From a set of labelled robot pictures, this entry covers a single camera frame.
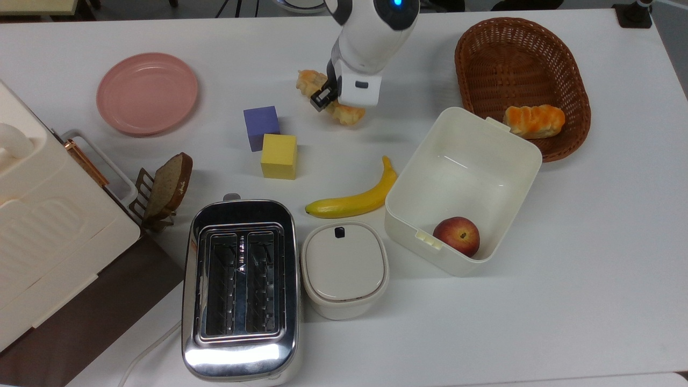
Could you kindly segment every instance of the purple cube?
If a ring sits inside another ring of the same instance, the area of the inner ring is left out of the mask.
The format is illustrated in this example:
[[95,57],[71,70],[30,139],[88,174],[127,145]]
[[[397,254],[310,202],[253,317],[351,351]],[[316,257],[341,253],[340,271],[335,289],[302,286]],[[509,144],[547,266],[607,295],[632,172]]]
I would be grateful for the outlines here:
[[264,134],[280,134],[277,110],[274,106],[244,110],[244,121],[246,121],[246,132],[251,151],[263,150]]

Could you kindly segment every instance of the container lid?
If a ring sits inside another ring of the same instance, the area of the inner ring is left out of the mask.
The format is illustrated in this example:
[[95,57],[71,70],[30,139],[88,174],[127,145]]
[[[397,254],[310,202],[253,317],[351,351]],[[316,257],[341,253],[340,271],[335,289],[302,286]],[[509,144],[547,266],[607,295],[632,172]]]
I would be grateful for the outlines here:
[[314,230],[303,247],[304,281],[322,300],[352,301],[375,294],[386,278],[385,248],[365,223]]

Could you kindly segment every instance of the toy block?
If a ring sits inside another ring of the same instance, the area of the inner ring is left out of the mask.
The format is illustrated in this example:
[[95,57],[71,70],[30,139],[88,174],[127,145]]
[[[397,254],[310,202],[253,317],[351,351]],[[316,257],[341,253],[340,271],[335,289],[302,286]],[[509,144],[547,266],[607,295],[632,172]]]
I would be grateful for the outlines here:
[[263,135],[279,134],[277,110],[274,106],[244,110],[244,121],[251,151],[263,149]]
[[263,177],[272,179],[297,178],[297,138],[287,134],[266,134],[260,159]]

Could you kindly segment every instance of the toaster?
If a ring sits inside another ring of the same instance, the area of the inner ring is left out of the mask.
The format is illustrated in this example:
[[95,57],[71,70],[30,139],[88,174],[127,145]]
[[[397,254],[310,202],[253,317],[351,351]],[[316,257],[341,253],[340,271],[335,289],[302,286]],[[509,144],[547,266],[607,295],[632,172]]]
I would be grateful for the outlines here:
[[193,219],[182,303],[182,357],[207,381],[276,386],[301,367],[294,221],[271,200],[229,200]]

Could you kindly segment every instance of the toy food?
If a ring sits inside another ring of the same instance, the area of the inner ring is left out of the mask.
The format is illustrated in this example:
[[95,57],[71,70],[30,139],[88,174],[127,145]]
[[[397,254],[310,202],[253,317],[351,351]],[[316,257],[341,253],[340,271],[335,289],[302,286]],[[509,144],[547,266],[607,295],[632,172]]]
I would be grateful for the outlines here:
[[480,248],[480,233],[477,227],[462,216],[443,220],[435,227],[432,236],[469,258]]
[[528,140],[556,136],[565,121],[563,111],[551,105],[511,106],[504,113],[504,124],[511,133]]
[[189,187],[193,160],[184,152],[172,157],[155,172],[150,199],[143,214],[142,226],[160,232],[161,222],[182,204]]
[[345,218],[380,208],[396,182],[396,172],[389,157],[383,156],[383,166],[383,175],[375,187],[358,195],[317,200],[305,207],[306,213],[317,218]]
[[[297,89],[308,98],[327,82],[327,76],[315,70],[299,71]],[[325,110],[343,125],[355,125],[365,115],[365,109],[342,105],[339,101],[330,103]]]

